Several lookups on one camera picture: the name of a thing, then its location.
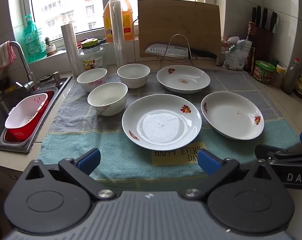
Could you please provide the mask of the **white bowl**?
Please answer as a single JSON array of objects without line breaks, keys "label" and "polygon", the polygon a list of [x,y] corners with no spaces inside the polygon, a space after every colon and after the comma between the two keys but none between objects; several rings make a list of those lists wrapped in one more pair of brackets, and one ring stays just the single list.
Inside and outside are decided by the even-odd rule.
[{"label": "white bowl", "polygon": [[109,82],[95,88],[87,98],[95,111],[102,116],[113,116],[124,110],[128,87],[121,82]]},{"label": "white bowl", "polygon": [[129,89],[138,89],[147,83],[151,70],[148,66],[139,63],[126,64],[117,70],[122,83]]}]

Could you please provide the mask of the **stained floral white plate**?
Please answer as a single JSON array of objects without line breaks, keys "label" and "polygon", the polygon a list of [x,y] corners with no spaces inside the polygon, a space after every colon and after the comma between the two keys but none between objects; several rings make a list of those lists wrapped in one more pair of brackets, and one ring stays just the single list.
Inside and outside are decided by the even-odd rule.
[{"label": "stained floral white plate", "polygon": [[160,69],[156,78],[171,92],[194,94],[210,85],[210,77],[199,68],[186,65],[173,65]]}]

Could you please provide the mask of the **steel kitchen faucet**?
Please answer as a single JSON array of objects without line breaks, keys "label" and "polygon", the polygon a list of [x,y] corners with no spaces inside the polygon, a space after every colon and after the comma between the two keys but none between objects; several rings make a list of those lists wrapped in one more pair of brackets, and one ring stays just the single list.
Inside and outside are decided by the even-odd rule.
[{"label": "steel kitchen faucet", "polygon": [[16,47],[16,49],[18,51],[18,54],[19,54],[19,57],[20,57],[20,59],[22,61],[23,67],[25,69],[27,78],[28,78],[28,82],[27,83],[25,83],[25,84],[22,85],[21,83],[19,83],[18,81],[16,81],[16,84],[19,87],[26,89],[27,91],[36,91],[36,90],[38,90],[39,89],[39,85],[37,83],[37,80],[34,77],[33,71],[30,69],[30,67],[29,67],[29,65],[28,65],[28,63],[26,61],[26,58],[25,58],[25,55],[23,53],[21,45],[18,42],[16,42],[16,41],[10,41],[9,44],[12,47]]}]

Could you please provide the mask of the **grey teal checked towel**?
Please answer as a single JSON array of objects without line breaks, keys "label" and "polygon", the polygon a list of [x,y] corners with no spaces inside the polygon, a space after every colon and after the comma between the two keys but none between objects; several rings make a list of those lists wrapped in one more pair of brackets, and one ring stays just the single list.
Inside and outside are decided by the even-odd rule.
[{"label": "grey teal checked towel", "polygon": [[251,100],[265,118],[261,136],[250,141],[228,139],[216,132],[206,121],[192,146],[183,148],[179,155],[187,159],[185,165],[155,166],[152,152],[134,144],[123,132],[120,114],[100,116],[88,104],[85,92],[73,85],[62,103],[48,134],[42,143],[39,159],[45,164],[56,164],[63,158],[78,158],[92,148],[101,152],[101,163],[91,176],[112,188],[134,191],[177,190],[196,187],[206,175],[197,165],[200,146],[220,158],[231,157],[240,163],[255,160],[258,144],[292,148],[299,143],[299,135],[252,77],[243,72],[209,70],[210,85],[186,99],[199,106],[209,93],[227,90]]}]

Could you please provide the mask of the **clear glass oil bottle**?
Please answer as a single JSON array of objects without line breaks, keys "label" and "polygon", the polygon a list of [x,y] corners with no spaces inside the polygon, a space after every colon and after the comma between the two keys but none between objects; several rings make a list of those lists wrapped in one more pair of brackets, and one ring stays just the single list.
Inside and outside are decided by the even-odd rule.
[{"label": "clear glass oil bottle", "polygon": [[288,67],[283,84],[282,84],[282,91],[286,93],[287,95],[291,95],[296,83],[296,80],[298,78],[298,75],[300,73],[300,59],[296,57],[293,61],[293,64]]}]

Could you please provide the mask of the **green lid sauce jar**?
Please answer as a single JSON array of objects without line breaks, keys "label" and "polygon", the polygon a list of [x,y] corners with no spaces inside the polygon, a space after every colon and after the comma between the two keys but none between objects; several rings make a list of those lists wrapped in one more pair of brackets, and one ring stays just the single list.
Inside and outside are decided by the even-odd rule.
[{"label": "green lid sauce jar", "polygon": [[266,61],[256,60],[253,70],[253,77],[255,80],[264,83],[270,84],[272,76],[275,72],[275,66]]}]

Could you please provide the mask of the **dark soy sauce bottle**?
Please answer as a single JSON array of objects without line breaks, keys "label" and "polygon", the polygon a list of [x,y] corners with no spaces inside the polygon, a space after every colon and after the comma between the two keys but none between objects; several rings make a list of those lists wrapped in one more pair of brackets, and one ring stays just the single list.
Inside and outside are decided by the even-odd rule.
[{"label": "dark soy sauce bottle", "polygon": [[246,40],[251,41],[251,48],[248,53],[247,61],[244,66],[244,70],[251,74],[253,71],[254,65],[254,52],[255,52],[255,23],[249,22],[248,23],[248,34]]}]

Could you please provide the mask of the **white clipped food bag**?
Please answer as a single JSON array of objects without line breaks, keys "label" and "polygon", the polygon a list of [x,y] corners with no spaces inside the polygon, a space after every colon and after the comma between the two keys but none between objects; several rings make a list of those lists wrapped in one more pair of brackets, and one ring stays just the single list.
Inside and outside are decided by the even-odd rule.
[{"label": "white clipped food bag", "polygon": [[226,43],[231,46],[225,52],[226,59],[223,63],[223,67],[229,70],[244,70],[248,54],[252,47],[252,41],[240,40],[238,36],[232,36]]}]

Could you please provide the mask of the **steel sink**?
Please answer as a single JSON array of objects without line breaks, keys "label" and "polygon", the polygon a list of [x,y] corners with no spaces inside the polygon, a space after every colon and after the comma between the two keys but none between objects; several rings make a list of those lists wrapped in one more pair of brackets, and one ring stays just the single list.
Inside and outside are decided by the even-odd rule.
[{"label": "steel sink", "polygon": [[39,89],[17,88],[0,96],[0,151],[28,154],[45,119],[71,77],[41,83]]}]

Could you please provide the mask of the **glass jar green lid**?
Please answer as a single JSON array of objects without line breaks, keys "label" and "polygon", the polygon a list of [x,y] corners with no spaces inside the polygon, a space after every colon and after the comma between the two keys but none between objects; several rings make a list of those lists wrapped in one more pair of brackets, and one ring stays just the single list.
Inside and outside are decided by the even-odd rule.
[{"label": "glass jar green lid", "polygon": [[90,38],[81,43],[79,58],[85,70],[106,68],[106,51],[97,38]]}]

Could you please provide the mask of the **small potted plant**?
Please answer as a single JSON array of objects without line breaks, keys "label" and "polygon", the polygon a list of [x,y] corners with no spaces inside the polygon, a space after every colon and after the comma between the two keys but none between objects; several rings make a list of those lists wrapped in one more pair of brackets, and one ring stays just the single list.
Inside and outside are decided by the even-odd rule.
[{"label": "small potted plant", "polygon": [[57,53],[56,45],[52,44],[48,37],[45,38],[45,48],[46,48],[47,57]]}]

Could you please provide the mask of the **green dish soap bottle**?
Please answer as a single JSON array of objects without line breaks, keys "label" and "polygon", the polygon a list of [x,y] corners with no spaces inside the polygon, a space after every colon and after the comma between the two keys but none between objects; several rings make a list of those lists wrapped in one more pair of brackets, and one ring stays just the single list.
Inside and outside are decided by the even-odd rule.
[{"label": "green dish soap bottle", "polygon": [[32,63],[46,57],[47,52],[43,40],[42,29],[36,27],[30,14],[26,15],[25,19],[26,27],[23,30],[25,56],[27,62]]}]

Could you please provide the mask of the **pink dish cloth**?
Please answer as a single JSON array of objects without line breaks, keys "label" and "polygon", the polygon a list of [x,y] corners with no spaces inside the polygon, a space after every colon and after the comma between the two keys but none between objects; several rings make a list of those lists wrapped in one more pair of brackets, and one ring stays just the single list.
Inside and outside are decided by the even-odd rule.
[{"label": "pink dish cloth", "polygon": [[14,63],[15,52],[9,41],[0,45],[0,71]]}]

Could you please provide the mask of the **orange oil jug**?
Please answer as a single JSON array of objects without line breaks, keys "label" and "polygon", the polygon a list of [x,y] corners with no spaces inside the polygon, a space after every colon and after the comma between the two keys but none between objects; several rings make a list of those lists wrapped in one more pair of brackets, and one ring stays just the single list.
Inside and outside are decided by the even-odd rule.
[{"label": "orange oil jug", "polygon": [[125,41],[135,39],[133,33],[133,9],[128,0],[109,0],[103,12],[104,35],[107,43],[123,37]]}]

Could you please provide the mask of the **tall plastic wrap roll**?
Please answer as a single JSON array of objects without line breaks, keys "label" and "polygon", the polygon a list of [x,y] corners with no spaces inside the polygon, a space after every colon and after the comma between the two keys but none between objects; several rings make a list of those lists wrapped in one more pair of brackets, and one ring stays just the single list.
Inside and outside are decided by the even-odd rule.
[{"label": "tall plastic wrap roll", "polygon": [[109,2],[109,10],[110,10],[110,19],[111,19],[116,64],[117,64],[117,68],[120,68],[126,64],[126,60],[123,54],[124,32],[123,32],[121,2],[120,1]]}]

